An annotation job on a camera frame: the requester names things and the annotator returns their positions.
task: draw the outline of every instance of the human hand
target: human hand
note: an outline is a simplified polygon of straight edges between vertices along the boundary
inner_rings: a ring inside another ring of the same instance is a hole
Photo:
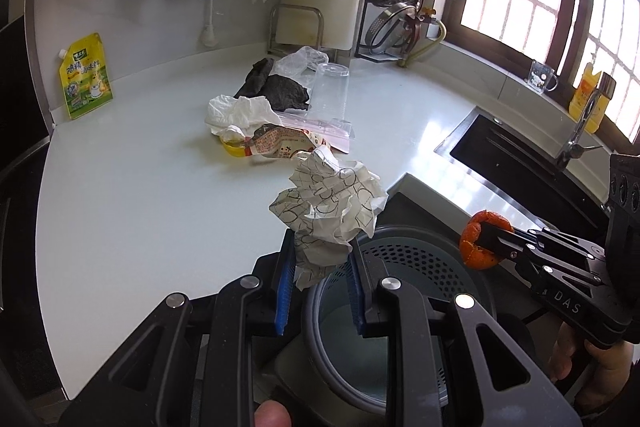
[[[609,349],[598,349],[584,341],[587,352],[598,363],[593,377],[575,396],[575,403],[584,412],[590,412],[612,401],[625,386],[631,370],[634,346],[625,341]],[[578,349],[575,331],[562,323],[549,359],[549,377],[552,382],[566,378],[571,372],[572,356]]]
[[[291,427],[291,417],[283,404],[267,400],[254,413],[255,427]]]

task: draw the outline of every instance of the sink rim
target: sink rim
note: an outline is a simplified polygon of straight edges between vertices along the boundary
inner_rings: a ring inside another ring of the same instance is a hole
[[[458,159],[453,158],[453,156],[450,154],[451,151],[453,150],[453,148],[458,144],[458,142],[465,135],[466,131],[468,131],[468,129],[471,127],[471,125],[480,116],[482,116],[482,117],[486,118],[487,120],[493,121],[496,124],[498,124],[505,131],[507,131],[509,134],[511,134],[512,136],[514,136],[517,139],[521,140],[528,147],[530,147],[534,152],[538,153],[545,160],[547,160],[551,165],[553,165],[554,158],[552,156],[550,156],[546,151],[540,149],[540,147],[538,145],[536,145],[535,143],[533,143],[529,138],[527,138],[526,136],[523,136],[521,133],[516,131],[513,127],[511,127],[510,125],[508,125],[507,123],[505,123],[501,119],[497,118],[496,116],[492,115],[488,111],[482,109],[481,107],[478,107],[477,105],[476,105],[475,108],[473,108],[469,112],[468,115],[466,115],[465,119],[462,122],[460,122],[458,124],[458,126],[453,131],[451,131],[451,133],[449,133],[449,135],[436,147],[436,149],[434,149],[434,152],[436,154],[438,154],[439,156],[442,156],[444,159],[448,160],[449,163],[451,163],[453,165],[456,165],[456,166],[462,168],[463,170],[465,170],[466,173],[469,174],[473,179],[475,179],[476,181],[480,182],[482,185],[487,187],[489,190],[491,190],[497,196],[500,196],[503,200],[505,200],[507,203],[509,203],[514,208],[516,208],[521,214],[524,214],[524,216],[526,216],[531,221],[533,221],[536,225],[538,225],[540,227],[540,229],[543,229],[545,227],[556,229],[556,227],[554,225],[544,221],[540,217],[538,217],[535,214],[532,214],[531,212],[529,212],[524,206],[522,206],[516,200],[511,198],[511,196],[508,195],[504,190],[501,190],[501,188],[499,188],[496,185],[494,185],[491,181],[489,181],[486,178],[484,178],[484,176],[482,176],[478,172],[474,171],[471,167],[469,167],[466,164],[462,163]],[[567,170],[562,171],[562,174],[564,176],[566,176],[567,179],[569,179],[571,182],[573,182],[578,188],[580,188],[580,190],[588,198],[590,198],[590,200],[593,201],[593,203],[596,204],[596,206],[598,206],[604,212],[604,214],[607,217],[609,217],[610,208],[605,203],[602,203],[598,198],[596,198],[596,196],[587,187],[585,187],[584,184],[579,179],[577,179],[573,174],[571,174],[571,172],[569,172]]]

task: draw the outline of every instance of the yellow seasoning packet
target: yellow seasoning packet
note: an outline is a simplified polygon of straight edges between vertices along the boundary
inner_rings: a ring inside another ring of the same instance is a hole
[[[100,35],[83,37],[61,51],[60,56],[60,80],[72,120],[113,98]]]

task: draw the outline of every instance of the window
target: window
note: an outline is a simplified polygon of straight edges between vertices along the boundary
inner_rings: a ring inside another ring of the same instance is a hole
[[[549,93],[568,107],[585,64],[616,79],[598,136],[640,153],[640,0],[447,0],[447,40],[524,78],[532,59],[558,72]]]

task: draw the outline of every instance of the yellow hose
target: yellow hose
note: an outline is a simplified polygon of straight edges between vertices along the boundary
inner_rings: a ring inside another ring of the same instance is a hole
[[[425,47],[410,54],[407,58],[398,60],[398,66],[400,66],[401,68],[407,67],[409,65],[409,62],[411,62],[412,60],[415,60],[417,57],[419,57],[420,55],[424,54],[425,52],[433,48],[436,44],[440,44],[444,40],[444,37],[447,36],[447,27],[442,23],[442,21],[439,21],[437,19],[435,21],[438,27],[440,28],[440,33],[438,34],[438,37],[435,40],[429,42],[427,45],[425,45]]]

